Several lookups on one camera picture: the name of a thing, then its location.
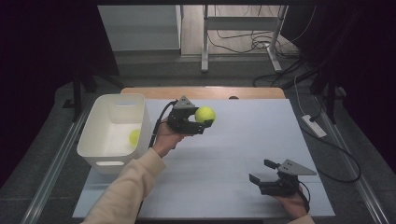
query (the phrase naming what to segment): beige sleeve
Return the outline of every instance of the beige sleeve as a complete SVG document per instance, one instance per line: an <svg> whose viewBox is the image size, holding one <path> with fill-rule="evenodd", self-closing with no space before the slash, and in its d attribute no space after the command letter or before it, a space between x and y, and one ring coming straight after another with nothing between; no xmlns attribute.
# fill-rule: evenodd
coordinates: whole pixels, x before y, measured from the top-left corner
<svg viewBox="0 0 396 224"><path fill-rule="evenodd" d="M288 224L314 224L314 220L312 220L312 217L309 215L306 215L304 217L297 218Z"/></svg>
<svg viewBox="0 0 396 224"><path fill-rule="evenodd" d="M164 168L165 164L152 148L141 158L131 160L91 208L83 223L134 223L140 203Z"/></svg>

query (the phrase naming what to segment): tennis ball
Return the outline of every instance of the tennis ball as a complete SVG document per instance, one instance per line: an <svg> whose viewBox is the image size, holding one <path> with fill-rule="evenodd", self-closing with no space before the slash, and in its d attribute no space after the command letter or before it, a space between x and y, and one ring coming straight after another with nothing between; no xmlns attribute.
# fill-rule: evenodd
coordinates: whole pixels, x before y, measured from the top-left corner
<svg viewBox="0 0 396 224"><path fill-rule="evenodd" d="M133 147L137 146L137 141L139 140L139 135L140 135L140 129L135 129L135 130L131 131L131 133L129 134L129 143L131 143L131 145Z"/></svg>
<svg viewBox="0 0 396 224"><path fill-rule="evenodd" d="M195 121L204 123L206 120L216 119L215 111L209 106L201 106L195 111Z"/></svg>

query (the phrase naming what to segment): white power strip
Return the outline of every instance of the white power strip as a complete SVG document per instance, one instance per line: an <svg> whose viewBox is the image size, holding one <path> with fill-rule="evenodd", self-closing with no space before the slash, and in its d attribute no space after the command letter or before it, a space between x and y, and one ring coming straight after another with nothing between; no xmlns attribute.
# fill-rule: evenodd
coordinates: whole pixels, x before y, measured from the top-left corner
<svg viewBox="0 0 396 224"><path fill-rule="evenodd" d="M317 137L323 137L326 136L327 134L323 131L323 129L320 128L320 126L317 124L316 121L311 121L309 120L311 116L305 115L302 116L303 121L305 122L306 125L311 129L312 132L315 133Z"/></svg>

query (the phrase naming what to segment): white plastic bin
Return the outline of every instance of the white plastic bin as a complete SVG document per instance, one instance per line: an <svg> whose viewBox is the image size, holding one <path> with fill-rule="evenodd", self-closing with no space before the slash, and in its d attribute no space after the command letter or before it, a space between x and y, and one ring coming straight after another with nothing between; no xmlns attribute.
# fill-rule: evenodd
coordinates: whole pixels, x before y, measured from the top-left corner
<svg viewBox="0 0 396 224"><path fill-rule="evenodd" d="M129 134L140 129L136 147ZM131 159L149 147L151 127L145 97L108 94L94 103L78 143L78 155L101 174L118 174Z"/></svg>

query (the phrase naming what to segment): wooden floor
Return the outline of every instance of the wooden floor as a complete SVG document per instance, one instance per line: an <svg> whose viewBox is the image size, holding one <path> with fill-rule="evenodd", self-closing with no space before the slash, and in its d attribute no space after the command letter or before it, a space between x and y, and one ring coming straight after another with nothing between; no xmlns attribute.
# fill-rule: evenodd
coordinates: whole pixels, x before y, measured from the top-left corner
<svg viewBox="0 0 396 224"><path fill-rule="evenodd" d="M181 54L201 54L204 38L204 8L203 6L183 6L184 18L181 31ZM209 6L209 16L235 16L235 17L273 17L278 13L278 6ZM209 38L213 44L223 46L235 51L247 51L252 48L252 38L259 41L271 41L272 32L254 31L209 31ZM227 36L245 35L234 38ZM284 52L295 52L295 48L287 39L280 36L279 44ZM236 54L231 50L214 46L209 42L209 54ZM265 49L254 49L249 53L266 53Z"/></svg>

